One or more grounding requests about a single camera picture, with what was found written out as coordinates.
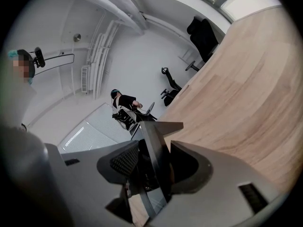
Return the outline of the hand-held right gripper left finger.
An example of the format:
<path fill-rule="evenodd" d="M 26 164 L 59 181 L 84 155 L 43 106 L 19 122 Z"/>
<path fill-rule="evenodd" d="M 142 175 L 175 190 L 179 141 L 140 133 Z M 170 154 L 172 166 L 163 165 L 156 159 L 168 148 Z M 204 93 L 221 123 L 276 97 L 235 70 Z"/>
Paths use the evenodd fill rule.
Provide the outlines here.
<path fill-rule="evenodd" d="M 71 227 L 130 227 L 125 185 L 137 162 L 137 141 L 63 155 L 46 144 L 44 192 Z"/>

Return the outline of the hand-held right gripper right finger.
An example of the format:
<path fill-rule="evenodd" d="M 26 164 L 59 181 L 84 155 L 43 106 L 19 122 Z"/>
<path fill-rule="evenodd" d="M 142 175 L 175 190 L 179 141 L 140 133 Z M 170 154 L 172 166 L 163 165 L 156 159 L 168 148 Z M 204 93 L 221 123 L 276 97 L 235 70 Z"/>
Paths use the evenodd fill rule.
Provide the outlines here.
<path fill-rule="evenodd" d="M 189 177 L 172 185 L 153 227 L 259 227 L 287 198 L 239 158 L 173 141 L 171 159 Z"/>

